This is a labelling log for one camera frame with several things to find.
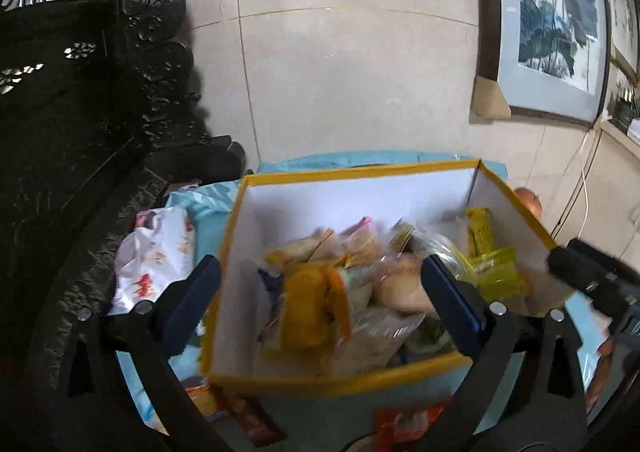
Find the white power cable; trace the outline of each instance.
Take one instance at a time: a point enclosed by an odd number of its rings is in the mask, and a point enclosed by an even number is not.
[[[580,227],[580,231],[578,232],[578,238],[582,235],[582,231],[584,230],[584,225],[587,223],[587,216],[589,215],[589,195],[587,194],[587,178],[584,176],[584,165],[582,164],[581,153],[584,148],[584,144],[587,142],[587,138],[589,137],[589,131],[584,133],[584,137],[582,139],[582,143],[580,144],[580,148],[578,149],[578,163],[580,163],[580,173],[582,174],[582,186],[584,188],[584,219],[582,220],[582,226]]]

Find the picture frame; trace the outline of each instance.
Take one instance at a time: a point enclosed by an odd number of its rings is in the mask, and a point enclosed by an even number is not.
[[[637,84],[640,76],[640,20],[636,0],[607,0],[611,21],[611,60]]]
[[[480,0],[479,18],[478,76],[511,110],[593,125],[609,72],[606,0]]]

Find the black carved cabinet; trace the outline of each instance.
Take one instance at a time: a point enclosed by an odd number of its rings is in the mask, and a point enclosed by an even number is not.
[[[185,0],[60,0],[0,12],[0,375],[46,407],[81,307],[108,309],[135,213],[170,183],[239,178],[176,40]]]

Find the light blue cloth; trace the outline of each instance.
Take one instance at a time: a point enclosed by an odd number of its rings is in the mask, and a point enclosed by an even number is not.
[[[467,158],[454,154],[428,154],[411,151],[342,152],[307,156],[278,164],[263,163],[258,168],[258,173],[300,172],[362,165]],[[487,161],[485,164],[498,176],[506,179],[507,169],[503,164]],[[217,254],[222,243],[226,220],[236,199],[238,185],[239,181],[214,183],[194,190],[173,192],[169,196],[167,206],[181,205],[185,207],[194,225],[196,231],[195,262],[199,262],[207,253]],[[585,340],[585,346],[580,351],[580,364],[584,366],[584,364],[588,365],[593,362],[596,349],[602,340],[594,336],[600,331],[590,316],[588,303],[579,295],[574,295],[568,301],[567,308],[570,310],[583,340]],[[188,346],[183,354],[174,356],[170,360],[170,365],[179,379],[183,380],[197,374],[197,354],[197,348]],[[118,358],[131,395],[140,415],[146,421],[152,413],[149,399],[142,388],[129,355],[119,353]],[[489,428],[498,421],[513,388],[521,362],[522,356],[520,355],[515,355],[512,358],[498,390],[498,395],[494,397],[479,430]],[[351,440],[372,432],[372,412],[375,408],[410,405],[411,402],[416,401],[437,402],[455,392],[467,371],[467,368],[462,368],[411,386],[337,399],[261,398],[260,401],[265,409],[289,435],[285,442],[272,445],[265,450],[340,450]],[[320,424],[324,426],[322,432],[318,432]],[[216,429],[233,450],[254,449],[244,433],[239,431],[232,422],[220,422]]]

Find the white patterned cloth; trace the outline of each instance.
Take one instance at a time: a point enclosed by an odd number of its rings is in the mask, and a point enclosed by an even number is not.
[[[194,229],[181,206],[148,210],[120,244],[115,259],[116,294],[109,315],[128,313],[193,271]]]

